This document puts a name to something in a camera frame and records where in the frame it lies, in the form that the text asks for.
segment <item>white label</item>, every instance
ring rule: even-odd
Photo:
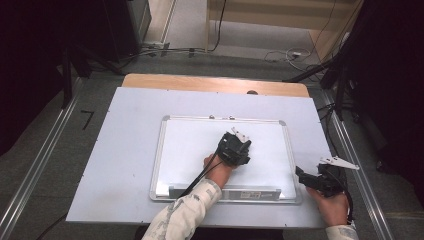
[[[240,198],[259,199],[261,198],[261,192],[241,192]]]

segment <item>aluminum rail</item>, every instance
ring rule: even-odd
[[[323,91],[323,97],[326,104],[334,103],[331,93],[328,91]],[[369,182],[365,171],[362,170],[363,168],[361,162],[359,161],[358,155],[356,154],[353,143],[349,137],[345,123],[340,122],[336,114],[332,114],[332,122],[336,128],[337,134],[346,153],[345,160],[352,164],[358,165],[361,168],[359,171],[352,172],[378,238],[381,240],[395,239],[392,232],[390,231],[390,227],[386,221],[384,213],[380,208],[380,204],[378,203],[377,197],[374,194],[371,183]]]
[[[52,129],[50,130],[46,140],[43,143],[43,146],[35,157],[24,180],[6,207],[6,211],[4,212],[0,222],[0,240],[9,239],[13,228],[19,219],[19,216],[24,210],[25,205],[31,196],[31,193],[38,182],[38,179],[40,178],[47,162],[49,161],[52,151],[56,146],[56,143],[59,140],[59,137],[62,134],[62,131],[65,128],[69,117],[72,114],[83,85],[83,80],[81,78],[77,78],[73,88],[73,92],[75,93],[74,97],[71,99],[68,106],[60,111],[59,116],[53,124]]]

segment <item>white table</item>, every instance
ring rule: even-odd
[[[319,158],[331,156],[311,98],[121,87],[112,100],[67,221],[149,223],[167,204],[149,198],[163,116],[211,114],[284,120],[296,164],[305,172],[316,173]],[[301,189],[300,205],[218,203],[202,226],[324,227],[315,202]]]

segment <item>person's hand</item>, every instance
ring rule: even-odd
[[[209,155],[209,157],[203,160],[203,167],[206,167],[212,156],[213,155],[211,154]],[[233,169],[235,169],[235,167],[230,167],[224,162],[221,162],[222,160],[218,157],[218,155],[216,155],[212,163],[209,165],[208,170],[213,168],[217,164],[219,165],[217,165],[210,172],[208,172],[205,177],[214,181],[222,189],[228,182],[228,179],[230,179],[231,172],[233,171]]]
[[[329,227],[347,224],[349,202],[344,193],[325,198],[315,189],[306,187],[306,190],[317,202],[321,216]]]

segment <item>patterned sleeve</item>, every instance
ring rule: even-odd
[[[355,229],[348,225],[339,225],[325,229],[329,240],[359,240]]]
[[[156,215],[143,240],[190,239],[221,196],[215,182],[202,179],[189,195],[175,200]]]

